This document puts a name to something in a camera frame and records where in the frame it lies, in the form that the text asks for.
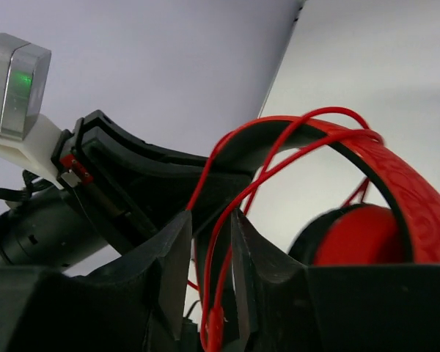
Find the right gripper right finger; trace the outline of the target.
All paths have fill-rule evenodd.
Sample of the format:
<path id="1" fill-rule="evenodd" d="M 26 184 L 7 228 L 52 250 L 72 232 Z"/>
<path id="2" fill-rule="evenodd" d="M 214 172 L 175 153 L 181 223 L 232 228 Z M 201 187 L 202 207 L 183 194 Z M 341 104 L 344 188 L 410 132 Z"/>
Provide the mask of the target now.
<path id="1" fill-rule="evenodd" d="M 306 266 L 230 223 L 242 350 L 440 351 L 440 265 Z"/>

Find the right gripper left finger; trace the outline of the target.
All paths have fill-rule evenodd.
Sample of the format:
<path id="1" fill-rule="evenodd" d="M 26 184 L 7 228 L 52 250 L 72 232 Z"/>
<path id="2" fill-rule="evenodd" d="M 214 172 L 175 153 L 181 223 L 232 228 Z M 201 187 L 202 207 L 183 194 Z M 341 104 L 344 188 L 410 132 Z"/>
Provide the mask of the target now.
<path id="1" fill-rule="evenodd" d="M 191 234 L 183 211 L 86 276 L 0 266 L 0 351 L 175 351 Z"/>

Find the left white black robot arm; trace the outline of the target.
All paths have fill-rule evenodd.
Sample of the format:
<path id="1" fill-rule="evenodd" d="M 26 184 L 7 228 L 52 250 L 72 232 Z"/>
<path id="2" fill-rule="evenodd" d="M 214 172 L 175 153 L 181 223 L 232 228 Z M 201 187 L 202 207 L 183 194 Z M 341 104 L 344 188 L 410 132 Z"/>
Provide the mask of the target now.
<path id="1" fill-rule="evenodd" d="M 104 246 L 152 243 L 182 216 L 205 156 L 131 135 L 97 110 L 61 130 L 39 116 L 25 139 L 0 137 L 0 157 L 23 170 L 0 188 L 0 265 L 66 270 Z"/>

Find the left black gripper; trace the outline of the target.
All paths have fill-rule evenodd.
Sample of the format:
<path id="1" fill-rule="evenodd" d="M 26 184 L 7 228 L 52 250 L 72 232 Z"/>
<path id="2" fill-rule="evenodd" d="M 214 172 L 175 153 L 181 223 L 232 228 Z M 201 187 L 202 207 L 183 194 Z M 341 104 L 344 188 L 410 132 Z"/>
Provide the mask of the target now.
<path id="1" fill-rule="evenodd" d="M 74 172 L 73 189 L 96 231 L 119 253 L 126 253 L 156 235 L 186 209 L 201 173 L 143 174 L 144 168 L 163 164 L 204 167 L 204 156 L 159 147 L 133 136 L 101 110 L 77 120 L 72 131 L 61 133 L 51 154 L 58 180 Z M 214 158 L 192 209 L 199 230 L 252 181 L 257 171 L 253 137 L 236 136 Z"/>

